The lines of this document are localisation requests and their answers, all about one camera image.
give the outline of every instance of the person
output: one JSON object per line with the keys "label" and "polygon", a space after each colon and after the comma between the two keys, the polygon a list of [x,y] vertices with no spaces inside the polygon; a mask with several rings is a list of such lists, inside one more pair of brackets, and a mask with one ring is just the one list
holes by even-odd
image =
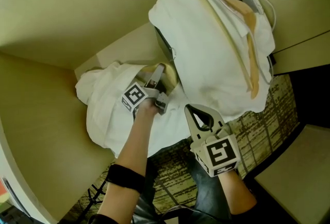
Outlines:
{"label": "person", "polygon": [[[157,174],[147,163],[149,137],[157,113],[151,99],[139,105],[127,142],[115,164],[110,166],[103,203],[89,223],[131,223],[132,216],[136,224],[164,223],[152,205],[153,180]],[[198,192],[195,211],[185,223],[241,223],[249,220],[256,223],[256,198],[234,170],[211,178],[195,159],[188,167]]]}

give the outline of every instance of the person's left arm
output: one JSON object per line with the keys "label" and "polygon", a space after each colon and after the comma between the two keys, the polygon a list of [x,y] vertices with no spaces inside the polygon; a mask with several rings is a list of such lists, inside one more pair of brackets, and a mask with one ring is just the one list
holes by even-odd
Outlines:
{"label": "person's left arm", "polygon": [[[145,176],[149,137],[157,112],[152,100],[144,100],[139,105],[128,140],[116,164]],[[139,196],[134,189],[109,183],[98,214],[110,217],[119,224],[130,223]]]}

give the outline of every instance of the black arm band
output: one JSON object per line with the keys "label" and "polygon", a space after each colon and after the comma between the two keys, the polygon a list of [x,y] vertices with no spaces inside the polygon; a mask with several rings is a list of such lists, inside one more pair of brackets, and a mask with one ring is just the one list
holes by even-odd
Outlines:
{"label": "black arm band", "polygon": [[124,166],[113,164],[110,166],[105,180],[118,186],[134,189],[141,194],[145,177]]}

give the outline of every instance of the hand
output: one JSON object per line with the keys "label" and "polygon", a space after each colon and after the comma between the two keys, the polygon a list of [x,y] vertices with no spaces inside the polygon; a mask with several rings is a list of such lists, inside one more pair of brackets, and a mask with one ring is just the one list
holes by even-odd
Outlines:
{"label": "hand", "polygon": [[144,112],[151,115],[156,115],[159,112],[159,109],[155,106],[154,99],[147,98],[143,100],[140,105],[138,112]]}

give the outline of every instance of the pants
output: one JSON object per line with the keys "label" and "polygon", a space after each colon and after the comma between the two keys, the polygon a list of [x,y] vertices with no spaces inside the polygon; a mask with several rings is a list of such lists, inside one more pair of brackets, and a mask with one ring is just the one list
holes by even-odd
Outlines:
{"label": "pants", "polygon": [[[196,182],[198,188],[194,209],[210,214],[217,219],[230,221],[228,204],[219,178],[211,178],[194,158],[188,161],[188,171]],[[157,170],[148,160],[144,190],[139,198],[133,215],[136,224],[164,223],[159,222],[160,217],[157,215],[153,206],[153,200],[155,197],[153,183],[157,175]],[[215,224],[221,222],[216,221],[205,214],[193,212],[187,220],[187,223]]]}

